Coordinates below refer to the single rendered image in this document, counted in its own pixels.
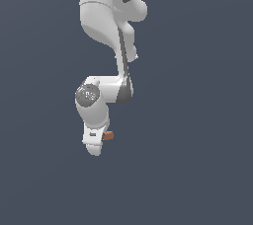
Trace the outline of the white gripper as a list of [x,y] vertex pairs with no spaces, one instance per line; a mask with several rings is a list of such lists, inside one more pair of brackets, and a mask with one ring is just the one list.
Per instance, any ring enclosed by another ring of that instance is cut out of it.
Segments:
[[87,151],[94,156],[99,156],[101,154],[103,137],[108,131],[110,121],[107,120],[106,124],[100,128],[89,128],[84,125],[84,133],[82,142],[86,145]]

